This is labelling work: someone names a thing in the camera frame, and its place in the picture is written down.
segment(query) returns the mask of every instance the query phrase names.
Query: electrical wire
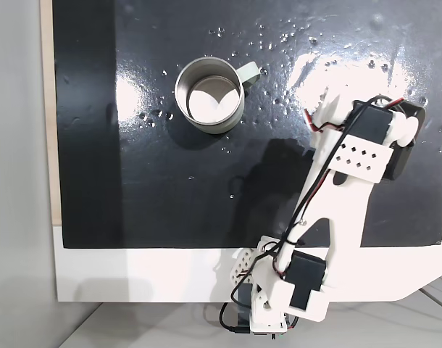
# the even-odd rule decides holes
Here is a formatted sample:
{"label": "electrical wire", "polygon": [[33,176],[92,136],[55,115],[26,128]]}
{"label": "electrical wire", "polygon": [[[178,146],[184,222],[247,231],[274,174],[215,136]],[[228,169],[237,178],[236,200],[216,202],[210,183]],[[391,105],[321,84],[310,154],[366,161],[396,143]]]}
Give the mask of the electrical wire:
{"label": "electrical wire", "polygon": [[299,223],[299,221],[296,222],[296,220],[297,220],[297,217],[299,216],[300,211],[303,209],[304,205],[309,201],[310,196],[313,194],[314,190],[319,185],[319,182],[321,181],[323,175],[325,174],[325,172],[327,171],[327,169],[329,167],[330,161],[332,161],[332,158],[334,157],[334,155],[337,152],[337,150],[340,147],[340,145],[343,143],[343,140],[345,139],[345,137],[350,133],[351,129],[353,128],[354,124],[358,120],[359,116],[361,116],[361,114],[372,103],[376,102],[377,100],[381,100],[381,99],[382,100],[386,100],[387,102],[391,102],[392,101],[392,99],[387,97],[387,96],[383,96],[383,95],[374,96],[371,99],[369,99],[368,101],[366,101],[363,105],[361,105],[358,109],[356,109],[355,112],[352,112],[350,114],[350,116],[349,116],[350,118],[348,120],[349,124],[345,125],[345,128],[343,129],[342,135],[340,136],[340,138],[335,143],[333,149],[330,151],[328,158],[325,160],[324,165],[321,168],[321,171],[319,172],[319,174],[316,177],[316,180],[314,180],[314,183],[311,185],[311,187],[309,188],[308,192],[305,194],[305,196],[301,200],[300,204],[295,209],[295,212],[293,213],[291,221],[288,224],[288,227],[285,230],[285,232],[284,232],[284,234],[283,234],[283,236],[281,238],[281,241],[285,241],[288,238],[288,235],[290,234],[292,229]]}
{"label": "electrical wire", "polygon": [[[305,194],[304,198],[301,200],[301,202],[299,203],[298,207],[295,209],[295,211],[293,212],[292,218],[290,220],[290,223],[287,226],[287,229],[285,230],[285,232],[283,233],[283,235],[281,236],[281,239],[279,240],[279,242],[274,245],[270,250],[268,250],[267,252],[264,252],[263,254],[255,257],[254,261],[252,262],[249,270],[245,273],[245,275],[243,276],[243,278],[237,283],[237,285],[234,287],[234,289],[232,290],[232,292],[230,293],[230,299],[236,303],[238,306],[241,307],[245,307],[248,309],[251,309],[251,306],[248,304],[244,304],[239,302],[235,297],[235,293],[237,292],[237,290],[241,287],[241,285],[243,284],[243,282],[247,279],[247,277],[251,274],[252,270],[254,269],[256,263],[265,258],[266,256],[271,255],[273,252],[275,252],[276,250],[280,249],[282,247],[282,245],[284,245],[284,243],[287,241],[288,242],[288,236],[290,235],[292,229],[299,223],[299,221],[297,221],[297,217],[299,216],[300,211],[302,211],[302,209],[304,208],[305,204],[309,204],[310,199],[314,196],[315,191],[317,189],[319,189],[320,187],[320,182],[321,180],[325,177],[327,171],[328,171],[328,167],[330,162],[332,161],[332,158],[334,157],[335,153],[337,152],[338,148],[340,147],[340,145],[343,143],[343,140],[345,139],[345,137],[349,134],[350,130],[353,128],[353,126],[355,125],[356,121],[358,120],[358,118],[361,116],[361,114],[374,102],[378,101],[378,100],[386,100],[387,102],[392,102],[392,99],[387,97],[387,96],[383,96],[383,95],[378,95],[378,96],[374,96],[371,99],[369,99],[368,101],[366,101],[363,105],[361,105],[358,109],[356,109],[356,111],[352,112],[349,116],[349,119],[347,120],[347,122],[349,122],[348,125],[344,125],[344,129],[343,132],[340,136],[340,138],[337,140],[337,142],[335,143],[333,149],[330,151],[328,158],[325,160],[324,165],[321,168],[321,171],[319,172],[318,176],[316,177],[316,179],[314,180],[313,184],[311,185],[311,187],[309,188],[308,192]],[[311,117],[309,116],[308,112],[306,111],[306,115],[307,115],[307,119],[311,120]],[[225,310],[225,306],[227,306],[227,303],[225,303],[222,307],[222,311],[220,312],[220,322],[222,321],[222,314],[224,314],[224,310]],[[228,326],[223,325],[223,327],[225,327],[226,329],[230,330]]]}
{"label": "electrical wire", "polygon": [[298,323],[300,317],[295,317],[292,321],[292,323],[290,324],[290,326],[287,328],[288,330],[295,328],[296,324]]}
{"label": "electrical wire", "polygon": [[224,304],[221,307],[220,310],[220,324],[223,328],[225,328],[228,331],[233,331],[234,327],[233,326],[229,326],[224,322],[224,311],[226,311],[226,307],[228,306],[227,302],[224,302]]}
{"label": "electrical wire", "polygon": [[234,287],[234,289],[231,291],[230,293],[230,299],[237,304],[238,306],[244,307],[244,308],[248,308],[251,309],[251,306],[248,304],[244,304],[242,302],[239,302],[235,297],[235,293],[237,292],[238,288],[241,287],[241,285],[243,284],[243,282],[247,279],[247,277],[250,275],[250,273],[252,272],[253,268],[255,267],[256,263],[258,261],[260,261],[261,259],[265,258],[266,256],[271,255],[273,252],[275,252],[280,246],[280,243],[277,243],[276,245],[274,245],[271,249],[269,249],[267,252],[264,252],[263,254],[260,254],[259,256],[255,257],[253,262],[251,263],[251,266],[249,268],[249,270],[247,270],[247,273],[245,273],[245,275],[243,276],[243,278],[237,283],[237,285]]}

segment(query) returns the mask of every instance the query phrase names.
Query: red wire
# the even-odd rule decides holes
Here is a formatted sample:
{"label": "red wire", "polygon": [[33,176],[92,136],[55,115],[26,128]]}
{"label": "red wire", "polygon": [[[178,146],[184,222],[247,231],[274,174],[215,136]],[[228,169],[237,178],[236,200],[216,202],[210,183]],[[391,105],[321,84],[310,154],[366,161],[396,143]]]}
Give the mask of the red wire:
{"label": "red wire", "polygon": [[335,129],[339,129],[339,128],[340,128],[340,126],[338,126],[338,125],[334,125],[334,124],[332,124],[332,123],[330,123],[330,122],[326,122],[326,123],[324,123],[323,125],[321,125],[321,127],[317,127],[317,126],[313,123],[313,120],[312,120],[311,115],[309,114],[308,110],[305,109],[304,111],[305,111],[305,117],[307,118],[307,122],[308,122],[308,124],[309,124],[309,127],[311,128],[311,130],[312,130],[313,132],[322,132],[322,129],[323,129],[324,127],[327,127],[328,125],[330,125],[331,127],[334,127]]}
{"label": "red wire", "polygon": [[397,100],[392,101],[391,103],[384,106],[384,109],[391,109],[395,105],[400,104],[402,101],[404,101],[404,98],[398,98]]}
{"label": "red wire", "polygon": [[311,127],[311,130],[313,132],[317,132],[319,130],[319,128],[314,125],[313,120],[311,119],[311,115],[309,114],[307,109],[305,109],[305,117],[307,118],[307,121],[308,121],[309,127]]}

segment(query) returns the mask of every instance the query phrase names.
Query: white robotic arm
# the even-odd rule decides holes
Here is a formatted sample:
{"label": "white robotic arm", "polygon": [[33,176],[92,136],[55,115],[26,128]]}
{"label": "white robotic arm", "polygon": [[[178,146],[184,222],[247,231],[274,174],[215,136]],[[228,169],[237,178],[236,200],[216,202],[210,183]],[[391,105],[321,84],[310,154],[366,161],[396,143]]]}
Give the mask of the white robotic arm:
{"label": "white robotic arm", "polygon": [[[285,314],[323,320],[335,290],[354,277],[372,187],[399,175],[425,119],[424,109],[405,103],[384,96],[364,103],[326,90],[313,120],[307,114],[316,152],[291,224],[280,240],[264,236],[255,252],[242,253],[230,275],[233,293],[239,283],[253,284],[250,332],[285,333]],[[402,104],[416,111],[407,116]],[[343,183],[334,184],[337,175]],[[321,218],[330,226],[327,255],[297,252]]]}

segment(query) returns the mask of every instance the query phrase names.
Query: glossy black surface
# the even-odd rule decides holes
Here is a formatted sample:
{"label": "glossy black surface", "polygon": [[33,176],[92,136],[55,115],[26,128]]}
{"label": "glossy black surface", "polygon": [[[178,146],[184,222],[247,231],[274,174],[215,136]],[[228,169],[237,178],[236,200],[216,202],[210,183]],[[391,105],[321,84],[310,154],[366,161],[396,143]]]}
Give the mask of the glossy black surface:
{"label": "glossy black surface", "polygon": [[[336,79],[428,111],[404,174],[372,193],[362,245],[441,241],[441,0],[54,0],[54,45],[65,247],[253,247],[280,233],[312,160],[302,110]],[[221,136],[172,94],[204,55],[262,67]],[[306,246],[328,244],[325,221],[311,232]]]}

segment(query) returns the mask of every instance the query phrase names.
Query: metal mug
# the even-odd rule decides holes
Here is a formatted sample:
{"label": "metal mug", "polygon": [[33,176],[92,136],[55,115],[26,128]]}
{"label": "metal mug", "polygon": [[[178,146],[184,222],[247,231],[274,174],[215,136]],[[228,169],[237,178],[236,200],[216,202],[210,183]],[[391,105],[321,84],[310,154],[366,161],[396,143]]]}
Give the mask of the metal mug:
{"label": "metal mug", "polygon": [[[176,102],[185,118],[201,131],[210,134],[224,133],[232,129],[241,119],[245,107],[245,88],[256,83],[259,76],[260,72],[255,62],[250,62],[236,70],[220,58],[198,58],[187,64],[180,72],[175,87]],[[218,116],[222,116],[221,119],[217,120],[216,117],[210,119],[212,115],[207,115],[206,120],[194,117],[194,109],[197,108],[200,114],[204,112],[205,106],[197,105],[197,101],[191,102],[190,99],[195,95],[195,91],[199,92],[199,89],[203,88],[215,88],[220,95],[226,91],[229,92],[223,99],[226,102],[218,100],[219,107],[221,107]]]}

